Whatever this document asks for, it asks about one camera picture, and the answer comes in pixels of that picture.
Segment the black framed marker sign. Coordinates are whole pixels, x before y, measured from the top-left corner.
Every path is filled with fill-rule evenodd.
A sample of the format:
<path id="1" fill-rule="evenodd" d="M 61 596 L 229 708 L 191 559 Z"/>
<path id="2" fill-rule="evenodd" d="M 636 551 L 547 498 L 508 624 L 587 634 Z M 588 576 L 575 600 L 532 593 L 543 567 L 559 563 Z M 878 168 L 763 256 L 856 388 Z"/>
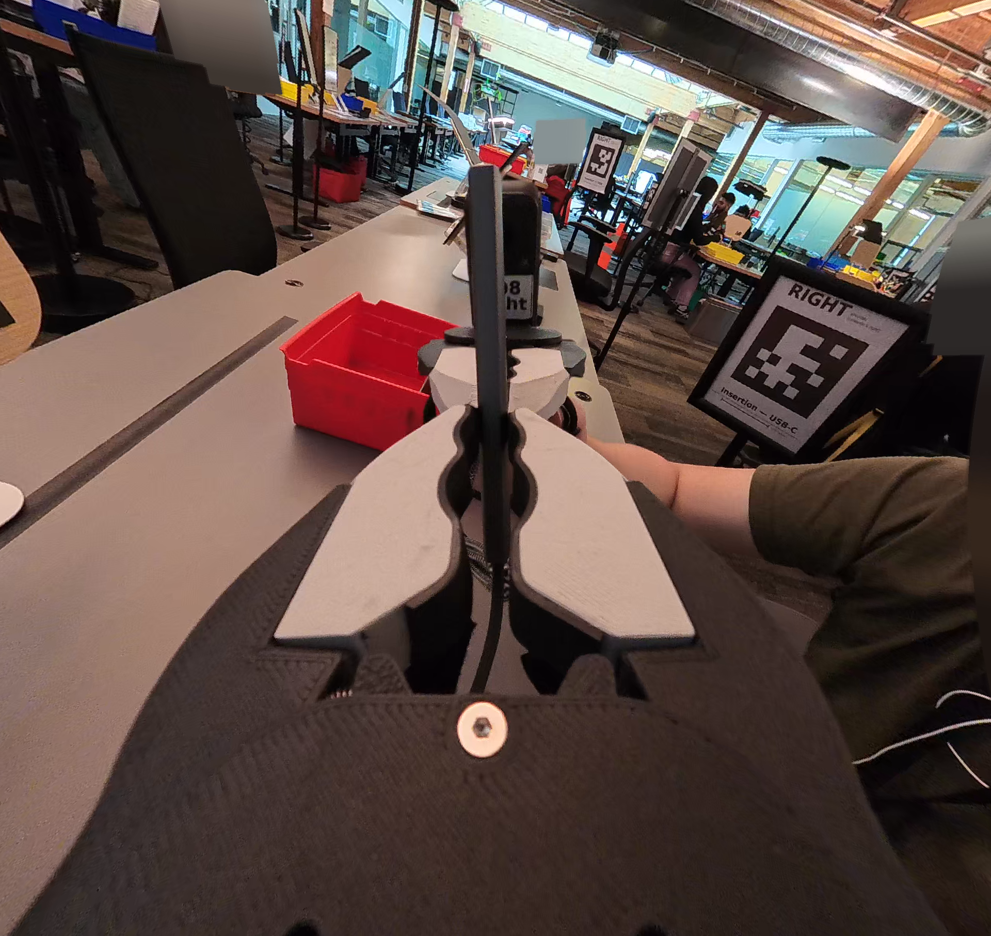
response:
<path id="1" fill-rule="evenodd" d="M 729 465 L 821 460 L 865 414 L 898 409 L 928 365 L 930 315 L 859 283 L 773 257 L 688 403 L 727 427 Z"/>
<path id="2" fill-rule="evenodd" d="M 596 127 L 588 137 L 585 157 L 576 174 L 574 187 L 588 194 L 604 195 L 611 188 L 615 171 L 626 146 L 622 131 Z"/>

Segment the red storage crate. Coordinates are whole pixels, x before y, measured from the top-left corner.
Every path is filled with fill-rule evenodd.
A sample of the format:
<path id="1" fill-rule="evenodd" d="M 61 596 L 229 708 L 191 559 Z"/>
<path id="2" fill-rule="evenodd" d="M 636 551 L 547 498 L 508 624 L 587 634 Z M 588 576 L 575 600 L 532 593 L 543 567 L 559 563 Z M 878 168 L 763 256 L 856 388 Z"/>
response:
<path id="1" fill-rule="evenodd" d="M 318 198 L 334 203 L 359 201 L 366 170 L 367 158 L 361 154 L 342 162 L 313 163 L 313 184 Z"/>

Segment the dark grey usb hub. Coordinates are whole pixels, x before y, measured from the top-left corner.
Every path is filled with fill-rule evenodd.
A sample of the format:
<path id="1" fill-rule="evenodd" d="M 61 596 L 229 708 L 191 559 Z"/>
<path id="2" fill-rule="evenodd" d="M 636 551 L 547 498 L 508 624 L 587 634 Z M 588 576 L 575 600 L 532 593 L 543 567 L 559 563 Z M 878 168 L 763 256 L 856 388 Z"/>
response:
<path id="1" fill-rule="evenodd" d="M 468 175 L 466 241 L 475 334 L 483 534 L 493 576 L 509 557 L 508 365 L 503 291 L 502 177 L 493 165 Z"/>

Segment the person's right hand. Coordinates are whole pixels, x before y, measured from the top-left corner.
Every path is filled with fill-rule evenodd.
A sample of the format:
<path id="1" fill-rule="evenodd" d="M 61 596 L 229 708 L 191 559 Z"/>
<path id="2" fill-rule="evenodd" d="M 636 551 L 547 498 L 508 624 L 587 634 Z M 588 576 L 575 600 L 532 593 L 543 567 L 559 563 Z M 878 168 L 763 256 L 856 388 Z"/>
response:
<path id="1" fill-rule="evenodd" d="M 549 418 L 549 422 L 589 447 L 593 446 L 593 439 L 588 434 L 586 408 L 581 400 L 566 398 L 562 406 Z"/>

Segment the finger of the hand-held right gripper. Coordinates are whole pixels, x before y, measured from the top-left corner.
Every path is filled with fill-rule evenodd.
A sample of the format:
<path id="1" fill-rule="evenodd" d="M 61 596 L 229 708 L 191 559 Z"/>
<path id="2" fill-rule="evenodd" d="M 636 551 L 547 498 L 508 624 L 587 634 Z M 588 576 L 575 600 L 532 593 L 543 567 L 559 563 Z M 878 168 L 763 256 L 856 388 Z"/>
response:
<path id="1" fill-rule="evenodd" d="M 509 352 L 507 409 L 552 418 L 564 406 L 571 374 L 560 347 L 516 348 Z"/>
<path id="2" fill-rule="evenodd" d="M 444 347 L 429 373 L 430 397 L 436 411 L 477 408 L 477 355 L 473 347 Z"/>

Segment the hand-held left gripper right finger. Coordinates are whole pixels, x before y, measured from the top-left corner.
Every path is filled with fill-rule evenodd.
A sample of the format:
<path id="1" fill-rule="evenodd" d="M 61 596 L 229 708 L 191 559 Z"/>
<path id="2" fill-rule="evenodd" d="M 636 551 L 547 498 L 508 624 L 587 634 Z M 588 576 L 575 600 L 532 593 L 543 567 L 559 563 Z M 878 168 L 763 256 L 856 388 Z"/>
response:
<path id="1" fill-rule="evenodd" d="M 537 692 L 582 657 L 694 645 L 696 628 L 624 475 L 537 413 L 510 416 L 509 624 Z"/>

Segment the wood-framed screen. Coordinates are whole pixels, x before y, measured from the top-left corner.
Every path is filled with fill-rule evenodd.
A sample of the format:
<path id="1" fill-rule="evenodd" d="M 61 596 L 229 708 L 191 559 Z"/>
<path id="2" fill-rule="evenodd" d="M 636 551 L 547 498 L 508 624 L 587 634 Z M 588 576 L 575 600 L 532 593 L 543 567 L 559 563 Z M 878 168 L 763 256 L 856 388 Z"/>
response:
<path id="1" fill-rule="evenodd" d="M 1 365 L 35 345 L 41 324 L 42 305 L 36 285 L 1 235 Z"/>

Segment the blue storage bin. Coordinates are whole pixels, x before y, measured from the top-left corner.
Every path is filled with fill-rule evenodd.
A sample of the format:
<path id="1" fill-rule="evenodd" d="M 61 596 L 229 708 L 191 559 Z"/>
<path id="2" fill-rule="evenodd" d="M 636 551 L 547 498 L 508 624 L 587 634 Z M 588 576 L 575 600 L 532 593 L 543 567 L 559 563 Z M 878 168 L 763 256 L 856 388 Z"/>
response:
<path id="1" fill-rule="evenodd" d="M 47 0 L 31 0 L 31 10 L 40 30 L 47 36 L 58 40 L 68 40 L 66 25 L 70 24 L 81 34 L 126 47 L 157 51 L 154 35 L 118 27 L 98 16 L 90 16 L 83 10 L 74 10 Z"/>

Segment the person's right forearm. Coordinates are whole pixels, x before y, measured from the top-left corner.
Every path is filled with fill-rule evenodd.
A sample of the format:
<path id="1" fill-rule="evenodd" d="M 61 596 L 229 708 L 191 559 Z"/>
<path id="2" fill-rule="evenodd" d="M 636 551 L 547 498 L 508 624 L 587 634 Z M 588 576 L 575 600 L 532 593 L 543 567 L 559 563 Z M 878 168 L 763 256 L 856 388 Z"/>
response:
<path id="1" fill-rule="evenodd" d="M 626 481 L 644 486 L 693 533 L 721 554 L 758 557 L 750 526 L 754 469 L 684 464 L 627 443 L 583 434 Z"/>

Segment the silver ventilation duct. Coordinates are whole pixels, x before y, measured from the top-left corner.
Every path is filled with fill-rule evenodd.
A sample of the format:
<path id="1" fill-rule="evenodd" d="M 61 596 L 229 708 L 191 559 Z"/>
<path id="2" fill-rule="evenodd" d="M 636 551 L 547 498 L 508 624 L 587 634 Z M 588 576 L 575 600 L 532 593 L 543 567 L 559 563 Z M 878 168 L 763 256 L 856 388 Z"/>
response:
<path id="1" fill-rule="evenodd" d="M 763 8 L 739 0 L 683 0 L 707 13 L 773 42 L 796 55 L 818 62 L 855 82 L 905 100 L 913 106 L 938 112 L 960 125 L 968 137 L 989 130 L 990 112 L 960 100 L 910 75 L 889 70 L 874 61 L 829 41 Z"/>

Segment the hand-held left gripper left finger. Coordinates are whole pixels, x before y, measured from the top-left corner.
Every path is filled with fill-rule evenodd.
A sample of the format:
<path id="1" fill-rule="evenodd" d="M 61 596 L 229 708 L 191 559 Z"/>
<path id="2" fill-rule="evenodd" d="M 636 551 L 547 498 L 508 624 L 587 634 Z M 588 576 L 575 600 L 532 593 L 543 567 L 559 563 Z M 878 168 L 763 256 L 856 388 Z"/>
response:
<path id="1" fill-rule="evenodd" d="M 277 645 L 386 656 L 413 692 L 455 692 L 475 623 L 462 517 L 475 409 L 408 434 L 346 487 L 274 633 Z"/>

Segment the red plastic bin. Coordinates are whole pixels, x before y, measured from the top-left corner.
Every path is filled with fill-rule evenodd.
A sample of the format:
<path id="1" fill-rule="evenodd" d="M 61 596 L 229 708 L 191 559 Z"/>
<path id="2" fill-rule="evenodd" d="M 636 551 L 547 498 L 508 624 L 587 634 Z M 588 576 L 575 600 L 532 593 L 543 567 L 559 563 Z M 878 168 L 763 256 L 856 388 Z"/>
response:
<path id="1" fill-rule="evenodd" d="M 362 294 L 343 298 L 281 347 L 293 422 L 383 451 L 424 421 L 418 352 L 450 323 Z"/>

